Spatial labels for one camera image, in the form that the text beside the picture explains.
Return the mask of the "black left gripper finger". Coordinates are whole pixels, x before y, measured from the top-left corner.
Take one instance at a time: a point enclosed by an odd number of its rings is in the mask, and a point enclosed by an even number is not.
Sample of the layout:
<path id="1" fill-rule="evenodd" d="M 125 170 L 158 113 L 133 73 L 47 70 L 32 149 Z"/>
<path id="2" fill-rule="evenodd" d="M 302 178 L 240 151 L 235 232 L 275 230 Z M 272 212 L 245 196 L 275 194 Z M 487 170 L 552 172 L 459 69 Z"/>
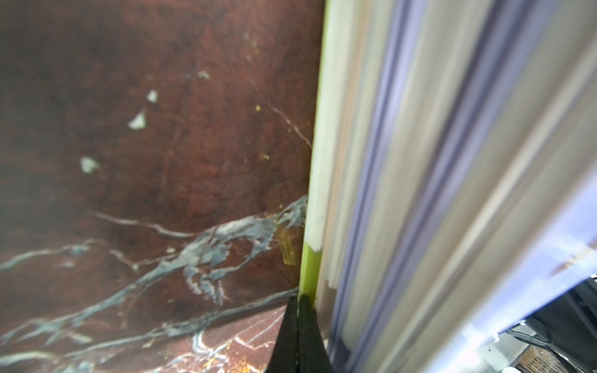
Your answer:
<path id="1" fill-rule="evenodd" d="M 270 372 L 334 372 L 306 295 L 289 299 L 269 364 Z"/>

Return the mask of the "green desk calendar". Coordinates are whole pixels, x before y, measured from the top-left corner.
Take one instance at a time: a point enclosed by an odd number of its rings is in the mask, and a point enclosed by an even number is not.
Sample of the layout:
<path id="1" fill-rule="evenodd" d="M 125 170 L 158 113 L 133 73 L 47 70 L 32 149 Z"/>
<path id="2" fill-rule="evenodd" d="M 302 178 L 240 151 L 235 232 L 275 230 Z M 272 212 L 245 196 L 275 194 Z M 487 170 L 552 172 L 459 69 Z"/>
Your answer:
<path id="1" fill-rule="evenodd" d="M 303 236 L 299 295 L 316 300 L 341 116 L 354 49 L 367 29 L 370 1 L 327 1 L 325 5 L 309 196 Z"/>

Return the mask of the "pink calendar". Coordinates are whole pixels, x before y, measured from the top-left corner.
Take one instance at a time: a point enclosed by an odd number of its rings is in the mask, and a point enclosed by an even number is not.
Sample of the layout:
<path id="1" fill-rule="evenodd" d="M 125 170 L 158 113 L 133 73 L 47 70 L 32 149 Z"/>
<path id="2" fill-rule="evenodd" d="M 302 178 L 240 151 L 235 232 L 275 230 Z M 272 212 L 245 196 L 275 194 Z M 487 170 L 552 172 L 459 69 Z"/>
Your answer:
<path id="1" fill-rule="evenodd" d="M 316 300 L 312 302 L 324 335 L 332 329 L 335 295 L 354 217 L 386 42 L 392 34 L 393 14 L 399 6 L 398 1 L 370 3 L 367 29 L 362 32 L 359 45 L 354 49 L 355 59 L 348 74 L 350 80 L 346 83 L 340 127 L 342 134 L 337 146 Z"/>

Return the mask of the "purple calendar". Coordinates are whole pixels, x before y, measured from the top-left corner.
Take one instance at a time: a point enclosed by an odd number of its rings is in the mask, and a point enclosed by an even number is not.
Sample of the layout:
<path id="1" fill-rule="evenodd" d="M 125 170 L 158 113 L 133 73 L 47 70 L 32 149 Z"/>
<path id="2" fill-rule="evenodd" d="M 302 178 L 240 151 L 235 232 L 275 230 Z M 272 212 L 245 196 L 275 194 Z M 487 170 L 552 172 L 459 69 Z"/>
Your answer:
<path id="1" fill-rule="evenodd" d="M 340 372 L 459 371 L 595 270 L 596 4 L 492 2 L 386 325 Z"/>
<path id="2" fill-rule="evenodd" d="M 386 325 L 442 133 L 492 1 L 402 1 L 372 116 L 364 180 L 338 281 L 329 348 L 345 371 Z"/>

